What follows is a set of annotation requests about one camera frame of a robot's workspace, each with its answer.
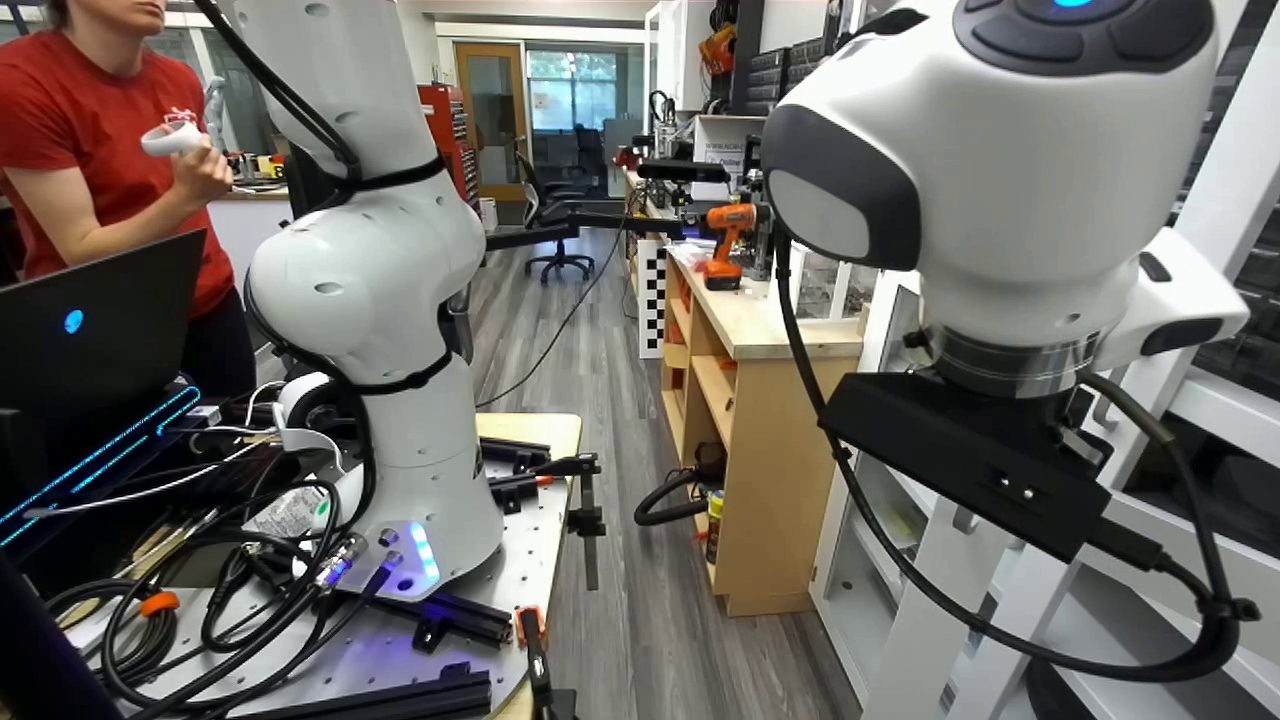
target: table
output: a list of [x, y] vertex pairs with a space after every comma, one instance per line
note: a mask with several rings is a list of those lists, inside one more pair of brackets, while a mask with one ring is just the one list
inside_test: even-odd
[[[579, 443], [579, 416], [547, 416], [547, 411], [479, 411], [477, 416], [479, 436], [503, 436], [503, 438], [528, 438], [547, 443], [550, 455], [574, 455]], [[556, 583], [556, 561], [565, 541], [565, 511], [569, 511], [569, 489], [550, 483], [540, 493], [536, 503], [528, 503], [519, 515], [503, 521], [503, 549], [472, 573], [456, 591], [468, 598], [493, 604], [493, 607], [544, 607], [550, 613], [550, 583]], [[199, 607], [207, 591], [184, 591], [184, 604]], [[252, 613], [252, 595], [234, 595], [229, 607], [229, 618]], [[174, 650], [190, 647], [199, 637], [205, 613], [181, 616], [181, 639]], [[309, 637], [309, 624], [289, 628], [276, 642], [268, 642], [254, 659], [247, 659], [241, 670], [222, 676], [216, 686], [234, 693], [241, 684], [252, 684], [254, 676], [268, 676], [281, 667]], [[354, 616], [315, 659], [309, 670], [254, 699], [241, 711], [268, 711], [289, 705], [315, 705], [332, 696], [359, 696], [373, 686], [401, 686], [417, 681], [437, 681], [445, 665], [468, 659], [477, 670], [482, 667], [493, 676], [497, 717], [501, 720], [528, 720], [530, 717], [530, 686], [523, 681], [528, 655], [519, 642], [506, 642], [503, 650], [482, 650], [468, 639], [447, 637], [430, 655], [420, 655], [413, 642], [413, 618], [387, 616], [387, 613], [364, 613]], [[146, 696], [165, 696], [190, 676], [213, 667], [213, 659], [190, 659], [181, 670], [166, 670]]]

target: laptop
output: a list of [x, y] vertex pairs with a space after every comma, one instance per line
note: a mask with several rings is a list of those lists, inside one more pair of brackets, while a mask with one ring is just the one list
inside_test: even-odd
[[0, 511], [170, 394], [205, 233], [0, 287]]

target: red shirt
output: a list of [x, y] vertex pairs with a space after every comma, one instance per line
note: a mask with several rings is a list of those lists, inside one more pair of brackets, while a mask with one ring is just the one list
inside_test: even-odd
[[[37, 32], [0, 49], [0, 167], [78, 167], [98, 222], [118, 222], [170, 187], [166, 158], [141, 149], [170, 106], [205, 112], [199, 76], [146, 52], [135, 76], [97, 66], [58, 32]], [[65, 268], [30, 208], [12, 196], [22, 234], [22, 274]], [[213, 310], [232, 292], [232, 258], [207, 212], [181, 233], [205, 227], [190, 316]]]

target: wooden floor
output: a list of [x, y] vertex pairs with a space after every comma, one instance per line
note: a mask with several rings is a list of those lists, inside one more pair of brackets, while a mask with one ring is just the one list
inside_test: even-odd
[[[605, 263], [610, 233], [579, 249]], [[523, 254], [493, 254], [472, 287], [477, 400], [512, 388], [530, 366], [582, 287], [574, 268], [544, 287], [523, 274]], [[651, 366], [635, 361], [623, 249], [547, 364], [493, 408], [579, 411], [582, 452], [594, 452], [605, 466], [600, 591], [582, 588], [579, 542], [569, 541], [550, 604], [550, 676], [579, 693], [582, 720], [858, 717], [811, 613], [725, 618], [692, 532], [630, 522], [641, 497], [670, 466], [670, 443]]]

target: door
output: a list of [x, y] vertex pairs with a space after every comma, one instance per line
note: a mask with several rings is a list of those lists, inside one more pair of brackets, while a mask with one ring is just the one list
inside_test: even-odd
[[456, 44], [456, 76], [468, 99], [472, 167], [501, 221], [523, 217], [528, 156], [519, 44]]

